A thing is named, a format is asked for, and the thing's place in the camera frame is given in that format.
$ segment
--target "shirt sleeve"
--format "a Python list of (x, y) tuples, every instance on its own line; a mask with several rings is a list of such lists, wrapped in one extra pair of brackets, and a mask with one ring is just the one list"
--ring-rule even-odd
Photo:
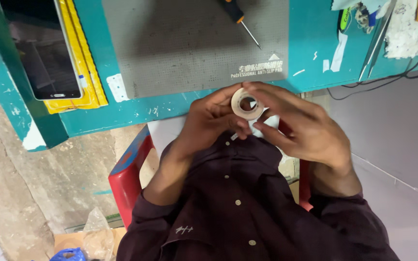
[(311, 195), (310, 213), (344, 235), (364, 260), (399, 260), (390, 248), (388, 233), (362, 193), (351, 197)]
[(132, 211), (132, 222), (120, 241), (117, 261), (159, 260), (161, 246), (169, 236), (169, 215), (175, 204), (158, 206), (148, 202), (141, 192)]

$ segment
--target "white triangle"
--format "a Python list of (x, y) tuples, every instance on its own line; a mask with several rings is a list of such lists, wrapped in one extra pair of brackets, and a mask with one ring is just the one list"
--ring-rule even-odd
[(270, 57), (269, 61), (271, 61), (271, 60), (280, 60), (280, 58), (278, 58), (278, 56), (276, 56), (276, 55), (275, 55), (275, 53), (274, 53), (274, 54), (272, 54), (272, 56)]

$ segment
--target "hand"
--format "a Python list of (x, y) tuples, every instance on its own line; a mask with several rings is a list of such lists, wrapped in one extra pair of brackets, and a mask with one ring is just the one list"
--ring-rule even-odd
[[(261, 82), (242, 84), (251, 95), (269, 107), (254, 124), (266, 140), (289, 156), (324, 163), (343, 174), (350, 171), (350, 142), (322, 107), (278, 86)], [(282, 134), (263, 123), (273, 115), (279, 115), (288, 125), (288, 133)]]
[(217, 90), (195, 100), (188, 112), (182, 132), (175, 139), (171, 151), (190, 157), (196, 151), (209, 148), (226, 130), (234, 130), (239, 139), (246, 139), (251, 129), (247, 121), (233, 113), (230, 100), (241, 84)]

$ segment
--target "concrete floor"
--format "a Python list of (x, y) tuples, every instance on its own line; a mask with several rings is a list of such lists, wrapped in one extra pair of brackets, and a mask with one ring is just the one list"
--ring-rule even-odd
[[(0, 106), (0, 247), (8, 261), (47, 261), (53, 234), (85, 223), (99, 207), (118, 213), (107, 180), (109, 172), (143, 124), (74, 137), (48, 151), (28, 153)], [(140, 178), (145, 186), (158, 167), (155, 151)], [(299, 175), (297, 159), (279, 167)]]

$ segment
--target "plastic bag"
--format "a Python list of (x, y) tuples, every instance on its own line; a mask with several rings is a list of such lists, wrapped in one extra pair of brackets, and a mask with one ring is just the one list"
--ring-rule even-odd
[(114, 248), (114, 235), (102, 212), (95, 207), (88, 215), (83, 239), (83, 251), (88, 260), (110, 261)]
[(49, 261), (85, 261), (80, 248), (66, 248), (57, 252)]

